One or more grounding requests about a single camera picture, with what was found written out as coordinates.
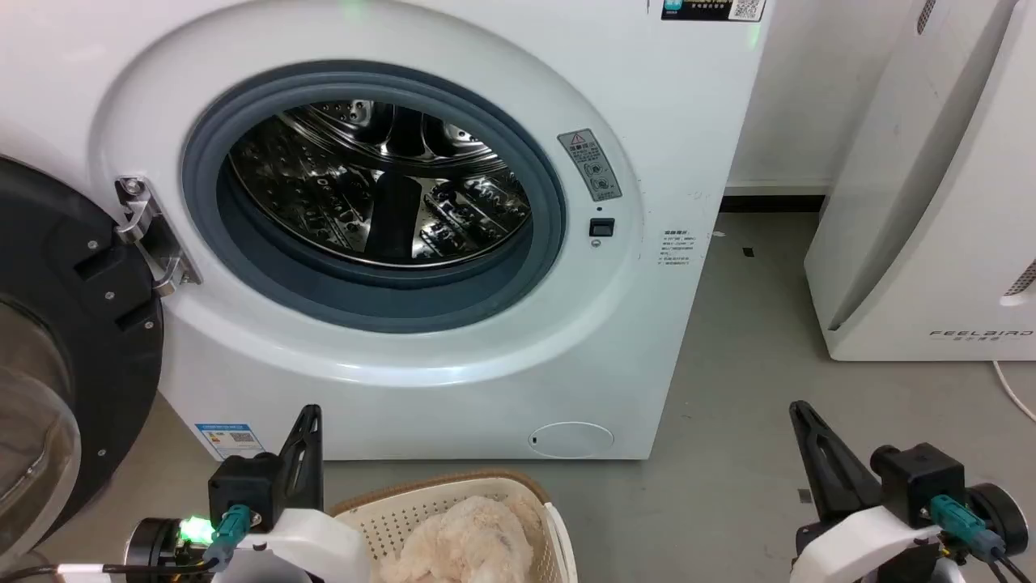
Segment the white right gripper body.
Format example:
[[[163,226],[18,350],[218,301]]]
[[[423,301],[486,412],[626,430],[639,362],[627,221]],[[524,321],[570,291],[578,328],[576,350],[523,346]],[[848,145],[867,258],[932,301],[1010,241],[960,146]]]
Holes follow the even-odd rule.
[[[883,506],[851,514],[805,546],[793,564],[792,582],[854,582],[914,545],[942,531],[910,527]]]

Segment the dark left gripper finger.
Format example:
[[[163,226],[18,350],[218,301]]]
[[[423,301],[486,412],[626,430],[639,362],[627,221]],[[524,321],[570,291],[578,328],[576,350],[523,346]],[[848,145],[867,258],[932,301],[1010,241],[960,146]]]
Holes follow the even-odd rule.
[[[282,444],[282,502],[292,509],[325,508],[325,450],[322,410],[309,403]]]

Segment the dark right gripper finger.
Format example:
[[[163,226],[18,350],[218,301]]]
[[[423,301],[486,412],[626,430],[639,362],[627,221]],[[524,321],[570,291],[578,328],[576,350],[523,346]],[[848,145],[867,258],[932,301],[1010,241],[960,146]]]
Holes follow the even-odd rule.
[[[792,402],[789,417],[819,523],[836,524],[881,505],[876,476],[809,402]]]

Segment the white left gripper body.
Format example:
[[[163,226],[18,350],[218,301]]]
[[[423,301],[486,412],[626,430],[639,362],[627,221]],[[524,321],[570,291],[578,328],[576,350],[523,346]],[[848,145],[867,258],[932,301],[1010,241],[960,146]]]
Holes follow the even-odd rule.
[[[248,534],[219,582],[369,582],[365,536],[317,509],[286,509],[268,534]]]

